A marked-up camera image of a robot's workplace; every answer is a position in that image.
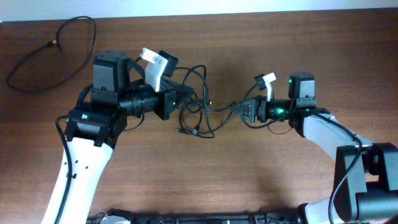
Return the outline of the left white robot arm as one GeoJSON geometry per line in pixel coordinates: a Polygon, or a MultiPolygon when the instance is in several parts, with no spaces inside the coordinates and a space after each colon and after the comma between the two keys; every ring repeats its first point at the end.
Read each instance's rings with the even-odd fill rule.
{"type": "Polygon", "coordinates": [[[101,174],[127,126],[127,118],[153,112],[168,120],[193,88],[171,81],[178,58],[147,48],[139,58],[146,68],[119,51],[98,52],[93,83],[79,95],[58,128],[63,143],[60,172],[43,223],[85,223],[101,174]]]}

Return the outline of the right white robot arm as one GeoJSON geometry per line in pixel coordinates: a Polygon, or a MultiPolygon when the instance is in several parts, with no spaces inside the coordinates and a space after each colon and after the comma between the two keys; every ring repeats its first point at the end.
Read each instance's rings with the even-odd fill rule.
{"type": "Polygon", "coordinates": [[[267,223],[368,223],[397,218],[397,147],[376,143],[342,125],[317,106],[315,79],[310,73],[289,77],[286,99],[274,98],[275,74],[258,75],[255,87],[266,96],[244,96],[231,112],[244,124],[265,128],[288,121],[301,137],[321,147],[335,162],[333,190],[326,199],[301,204],[292,213],[269,213],[267,223]]]}

